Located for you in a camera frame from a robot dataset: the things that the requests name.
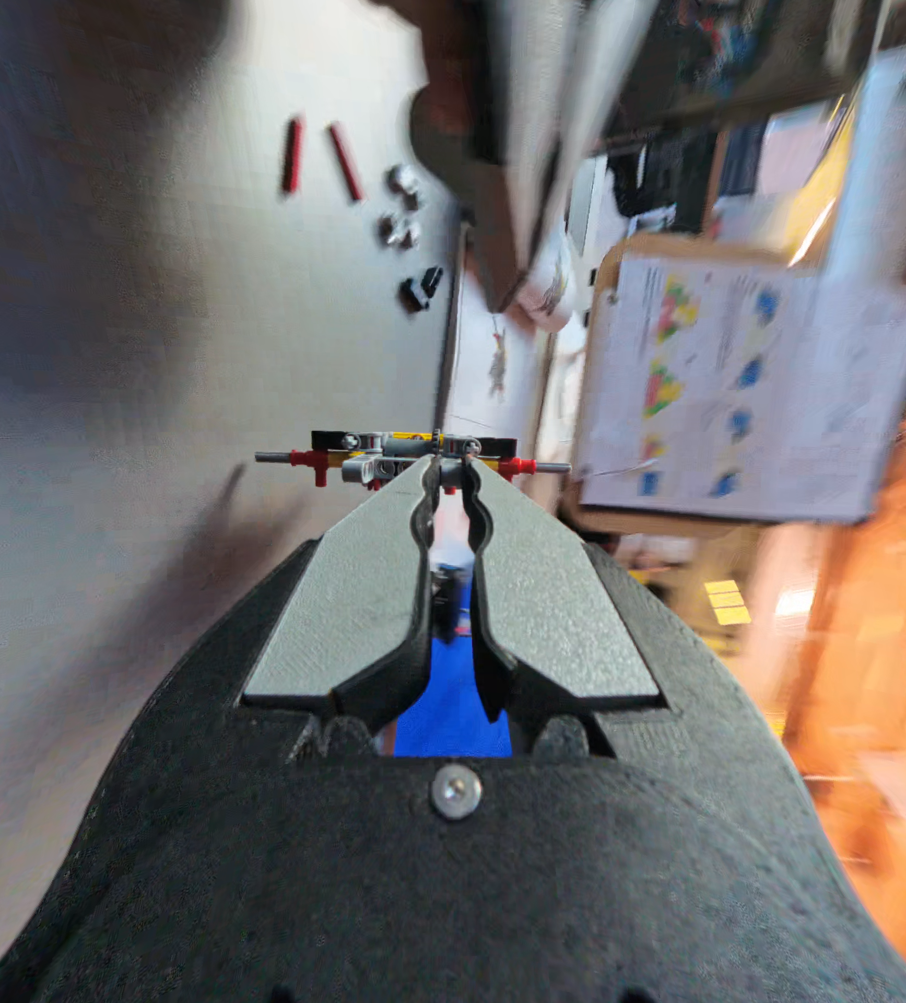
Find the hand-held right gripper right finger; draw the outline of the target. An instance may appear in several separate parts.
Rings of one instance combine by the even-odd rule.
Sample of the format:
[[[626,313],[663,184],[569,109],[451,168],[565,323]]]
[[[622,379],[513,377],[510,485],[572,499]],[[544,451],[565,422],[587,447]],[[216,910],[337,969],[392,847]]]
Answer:
[[[661,707],[661,689],[581,538],[476,458],[473,665],[488,717],[517,723]]]

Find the instruction sheet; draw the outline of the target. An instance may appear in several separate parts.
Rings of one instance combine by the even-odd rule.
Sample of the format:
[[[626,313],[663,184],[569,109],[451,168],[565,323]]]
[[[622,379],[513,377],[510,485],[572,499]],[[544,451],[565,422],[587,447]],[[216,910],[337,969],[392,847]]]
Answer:
[[[853,524],[906,408],[906,294],[758,262],[620,259],[589,334],[586,508]]]

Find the toy brick model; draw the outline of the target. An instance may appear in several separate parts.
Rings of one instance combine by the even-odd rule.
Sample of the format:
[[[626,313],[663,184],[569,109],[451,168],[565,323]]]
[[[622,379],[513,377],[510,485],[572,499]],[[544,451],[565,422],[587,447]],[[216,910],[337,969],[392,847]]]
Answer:
[[[518,441],[509,437],[484,437],[473,434],[434,433],[352,433],[351,431],[315,430],[310,433],[307,449],[258,451],[254,462],[282,465],[296,470],[310,470],[316,488],[328,486],[333,471],[343,483],[355,484],[377,492],[391,483],[420,459],[440,463],[440,483],[446,494],[462,486],[462,469],[476,461],[509,483],[520,476],[538,474],[566,475],[566,462],[522,458]]]

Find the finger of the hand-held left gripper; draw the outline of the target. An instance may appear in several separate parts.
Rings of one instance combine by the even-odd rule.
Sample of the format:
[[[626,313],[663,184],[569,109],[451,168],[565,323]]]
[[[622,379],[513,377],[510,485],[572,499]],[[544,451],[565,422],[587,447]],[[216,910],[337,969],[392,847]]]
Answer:
[[[610,117],[655,15],[657,1],[579,4],[565,59],[557,124],[558,147],[547,194],[547,230],[562,219],[576,173]]]
[[[542,240],[573,40],[571,1],[492,3],[496,162],[504,178],[517,263],[531,262]]]

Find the brown blurred object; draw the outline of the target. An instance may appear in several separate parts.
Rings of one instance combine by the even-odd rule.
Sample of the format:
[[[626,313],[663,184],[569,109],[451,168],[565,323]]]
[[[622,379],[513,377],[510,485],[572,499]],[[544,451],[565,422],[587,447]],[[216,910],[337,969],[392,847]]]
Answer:
[[[411,101],[409,138],[423,168],[471,220],[489,310],[523,281],[509,192],[508,33],[502,2],[417,2],[427,82]]]

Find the orange cloth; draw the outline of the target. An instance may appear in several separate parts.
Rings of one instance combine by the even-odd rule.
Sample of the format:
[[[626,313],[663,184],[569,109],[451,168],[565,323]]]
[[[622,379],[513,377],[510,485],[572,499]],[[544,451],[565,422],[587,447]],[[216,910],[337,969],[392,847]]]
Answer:
[[[906,416],[871,518],[831,534],[784,741],[906,960]]]

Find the blue cloth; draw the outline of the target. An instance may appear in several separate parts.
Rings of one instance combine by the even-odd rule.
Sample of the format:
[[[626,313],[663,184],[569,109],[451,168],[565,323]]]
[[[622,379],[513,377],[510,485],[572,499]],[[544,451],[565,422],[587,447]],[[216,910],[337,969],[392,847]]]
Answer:
[[[394,756],[415,759],[507,759],[508,719],[490,721],[475,680],[473,644],[433,640],[431,676],[421,697],[396,721]]]

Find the red toy beam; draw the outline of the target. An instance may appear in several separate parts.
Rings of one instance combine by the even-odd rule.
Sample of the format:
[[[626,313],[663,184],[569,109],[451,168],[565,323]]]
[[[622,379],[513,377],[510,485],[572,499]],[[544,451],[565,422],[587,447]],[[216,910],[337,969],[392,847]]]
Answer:
[[[348,147],[342,124],[338,121],[332,121],[326,128],[326,131],[331,138],[334,155],[345,182],[346,193],[352,203],[358,204],[366,196],[364,195],[356,162]]]
[[[296,114],[289,119],[285,132],[284,163],[280,190],[286,196],[298,193],[305,137],[305,117]]]

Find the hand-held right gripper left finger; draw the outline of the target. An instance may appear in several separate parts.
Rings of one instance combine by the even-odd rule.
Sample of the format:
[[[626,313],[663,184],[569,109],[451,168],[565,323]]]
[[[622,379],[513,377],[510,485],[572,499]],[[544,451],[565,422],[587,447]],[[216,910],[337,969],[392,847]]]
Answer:
[[[242,704],[350,717],[374,734],[426,689],[439,458],[418,458],[328,530],[242,690]]]

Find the black toy brick part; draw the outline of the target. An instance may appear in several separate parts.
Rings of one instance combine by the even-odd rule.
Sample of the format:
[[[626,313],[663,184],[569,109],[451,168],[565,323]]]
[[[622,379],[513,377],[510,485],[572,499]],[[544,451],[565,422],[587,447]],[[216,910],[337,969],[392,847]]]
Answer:
[[[420,276],[409,276],[398,286],[398,302],[411,315],[429,311],[444,275],[443,267],[432,266],[425,269]]]

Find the yellow paper notes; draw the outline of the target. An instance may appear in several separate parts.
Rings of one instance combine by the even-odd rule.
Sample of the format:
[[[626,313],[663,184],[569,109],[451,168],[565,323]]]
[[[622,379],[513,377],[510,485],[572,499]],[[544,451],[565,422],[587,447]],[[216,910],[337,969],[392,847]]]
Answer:
[[[746,626],[751,617],[742,590],[731,579],[704,583],[711,611],[716,622],[723,628]]]

